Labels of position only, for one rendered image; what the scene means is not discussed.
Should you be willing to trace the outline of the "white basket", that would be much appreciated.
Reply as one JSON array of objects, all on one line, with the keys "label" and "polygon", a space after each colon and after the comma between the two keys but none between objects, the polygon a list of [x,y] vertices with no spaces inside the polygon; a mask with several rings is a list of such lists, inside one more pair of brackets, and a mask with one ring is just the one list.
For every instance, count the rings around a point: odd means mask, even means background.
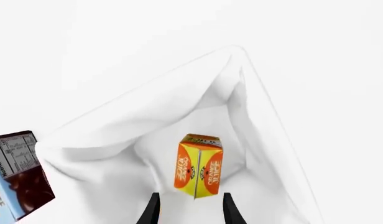
[{"label": "white basket", "polygon": [[[174,188],[187,134],[223,145],[220,194]],[[306,175],[245,50],[175,68],[65,124],[36,145],[55,199],[30,224],[136,224],[154,192],[160,224],[224,224],[230,193],[247,224],[324,224]]]}]

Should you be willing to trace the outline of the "brown and blue chocolate box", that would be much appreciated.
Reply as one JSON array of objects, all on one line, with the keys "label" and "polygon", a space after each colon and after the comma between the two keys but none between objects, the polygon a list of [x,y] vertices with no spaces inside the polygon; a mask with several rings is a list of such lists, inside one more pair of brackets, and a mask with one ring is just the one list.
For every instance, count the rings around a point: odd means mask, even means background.
[{"label": "brown and blue chocolate box", "polygon": [[29,130],[0,136],[0,224],[14,224],[55,198],[36,143]]}]

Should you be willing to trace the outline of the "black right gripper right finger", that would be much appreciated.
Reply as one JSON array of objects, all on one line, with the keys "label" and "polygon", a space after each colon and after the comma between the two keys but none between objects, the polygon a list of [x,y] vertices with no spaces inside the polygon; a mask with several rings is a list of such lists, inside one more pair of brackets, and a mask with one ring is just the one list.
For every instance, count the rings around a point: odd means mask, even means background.
[{"label": "black right gripper right finger", "polygon": [[228,192],[223,195],[223,214],[225,224],[247,224]]}]

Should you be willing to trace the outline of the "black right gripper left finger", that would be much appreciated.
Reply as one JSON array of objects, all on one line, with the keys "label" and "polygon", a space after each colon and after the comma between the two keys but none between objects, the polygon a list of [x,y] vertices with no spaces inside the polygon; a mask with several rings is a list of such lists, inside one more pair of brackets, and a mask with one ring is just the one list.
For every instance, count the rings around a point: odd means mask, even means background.
[{"label": "black right gripper left finger", "polygon": [[136,224],[159,224],[160,217],[160,194],[154,192],[149,203]]}]

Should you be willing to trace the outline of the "orange juice carton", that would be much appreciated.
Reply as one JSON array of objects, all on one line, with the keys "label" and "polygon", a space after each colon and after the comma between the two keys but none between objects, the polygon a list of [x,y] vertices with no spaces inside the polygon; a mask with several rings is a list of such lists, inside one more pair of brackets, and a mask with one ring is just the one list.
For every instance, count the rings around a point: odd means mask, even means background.
[{"label": "orange juice carton", "polygon": [[187,134],[178,144],[173,186],[193,198],[216,195],[222,165],[220,138]]}]

